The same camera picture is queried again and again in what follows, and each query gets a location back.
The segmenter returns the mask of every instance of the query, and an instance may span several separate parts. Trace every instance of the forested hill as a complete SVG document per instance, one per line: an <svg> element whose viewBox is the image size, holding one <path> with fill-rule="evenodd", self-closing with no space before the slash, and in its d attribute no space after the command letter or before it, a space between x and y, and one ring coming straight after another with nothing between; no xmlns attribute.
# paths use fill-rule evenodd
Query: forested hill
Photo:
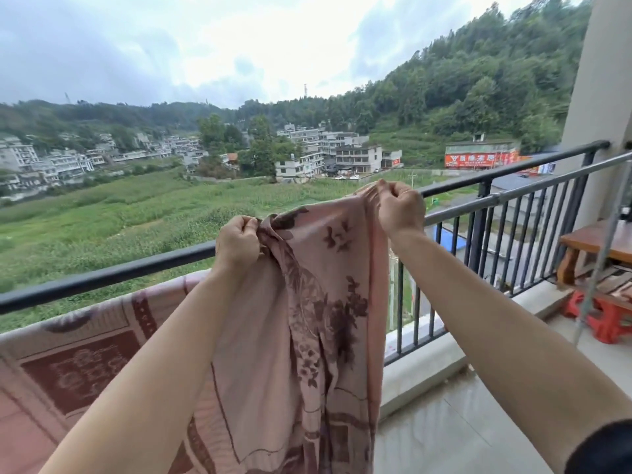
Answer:
<svg viewBox="0 0 632 474"><path fill-rule="evenodd" d="M485 131L516 137L524 151L534 151L559 139L591 8L592 0L578 6L533 0L507 18L493 5L415 52L385 79L327 99L249 100L237 110L202 103L134 107L31 101L0 105L0 132L53 136L95 122L186 130L213 113L245 125L264 114L277 127L328 120L332 129L353 127L362 133L384 126L414 130L437 145Z"/></svg>

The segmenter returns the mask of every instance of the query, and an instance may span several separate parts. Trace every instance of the dark sleeve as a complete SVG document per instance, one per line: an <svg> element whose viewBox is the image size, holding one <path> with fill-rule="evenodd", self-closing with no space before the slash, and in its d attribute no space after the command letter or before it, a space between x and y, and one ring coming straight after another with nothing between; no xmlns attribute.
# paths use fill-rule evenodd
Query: dark sleeve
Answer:
<svg viewBox="0 0 632 474"><path fill-rule="evenodd" d="M632 419L608 424L582 442L565 474L632 474Z"/></svg>

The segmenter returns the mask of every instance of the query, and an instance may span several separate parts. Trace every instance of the pink fabric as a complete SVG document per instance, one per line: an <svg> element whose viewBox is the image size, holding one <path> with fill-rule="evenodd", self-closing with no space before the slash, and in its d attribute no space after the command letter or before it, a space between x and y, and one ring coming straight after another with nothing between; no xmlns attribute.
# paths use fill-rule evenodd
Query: pink fabric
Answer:
<svg viewBox="0 0 632 474"><path fill-rule="evenodd" d="M388 297L376 204L369 186L264 220L269 252L231 308L171 474L372 470ZM0 335L0 473L37 472L204 275Z"/></svg>

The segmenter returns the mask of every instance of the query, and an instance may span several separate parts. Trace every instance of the concrete ledge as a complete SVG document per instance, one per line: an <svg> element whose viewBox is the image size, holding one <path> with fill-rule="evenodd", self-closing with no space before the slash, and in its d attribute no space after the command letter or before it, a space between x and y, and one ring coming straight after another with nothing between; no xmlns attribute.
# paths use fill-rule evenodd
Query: concrete ledge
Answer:
<svg viewBox="0 0 632 474"><path fill-rule="evenodd" d="M560 291L554 284L544 281L518 294L513 300L534 316L545 319L557 312L571 294L571 289ZM467 365L465 354L448 333L386 366L380 419L393 414Z"/></svg>

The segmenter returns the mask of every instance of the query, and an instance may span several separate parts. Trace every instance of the person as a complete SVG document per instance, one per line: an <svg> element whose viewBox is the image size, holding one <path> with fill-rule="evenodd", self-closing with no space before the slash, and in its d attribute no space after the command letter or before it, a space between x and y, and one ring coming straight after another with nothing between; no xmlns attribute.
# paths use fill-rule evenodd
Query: person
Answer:
<svg viewBox="0 0 632 474"><path fill-rule="evenodd" d="M632 472L626 394L541 320L427 238L417 191L383 180L377 189L379 222L392 249L553 472ZM237 216L220 230L210 274L107 386L41 474L168 472L229 305L261 255L257 225ZM446 286L459 286L459 295Z"/></svg>

